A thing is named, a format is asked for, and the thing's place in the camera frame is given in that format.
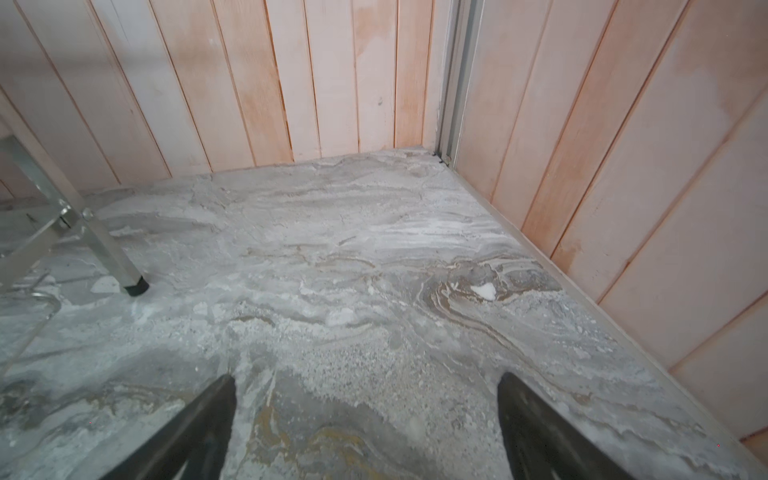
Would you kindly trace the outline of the stainless steel dish rack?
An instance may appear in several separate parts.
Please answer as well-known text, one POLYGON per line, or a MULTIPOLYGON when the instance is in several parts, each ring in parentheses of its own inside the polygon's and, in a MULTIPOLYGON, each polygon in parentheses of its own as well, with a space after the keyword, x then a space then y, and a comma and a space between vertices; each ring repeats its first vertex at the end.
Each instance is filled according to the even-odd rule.
POLYGON ((22 173, 55 207, 53 217, 10 255, 1 259, 1 288, 7 290, 22 278, 58 240, 75 233, 97 260, 131 297, 144 294, 149 283, 107 228, 88 208, 84 199, 55 164, 6 94, 1 95, 1 118, 5 125, 1 151, 8 154, 22 173))

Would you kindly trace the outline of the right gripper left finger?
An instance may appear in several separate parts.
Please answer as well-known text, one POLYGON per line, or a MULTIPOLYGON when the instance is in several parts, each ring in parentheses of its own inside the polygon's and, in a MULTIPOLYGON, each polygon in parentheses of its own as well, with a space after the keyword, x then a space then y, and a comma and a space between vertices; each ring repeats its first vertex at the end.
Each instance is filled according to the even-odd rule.
POLYGON ((220 478, 236 408, 236 380, 224 374, 103 477, 220 478))

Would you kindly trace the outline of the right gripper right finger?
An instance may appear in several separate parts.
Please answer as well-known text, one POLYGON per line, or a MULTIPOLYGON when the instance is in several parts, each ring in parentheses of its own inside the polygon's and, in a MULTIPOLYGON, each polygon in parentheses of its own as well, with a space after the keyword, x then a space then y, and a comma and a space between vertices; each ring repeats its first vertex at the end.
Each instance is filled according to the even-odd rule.
POLYGON ((497 386, 498 420, 515 479, 630 479, 511 372, 497 386))

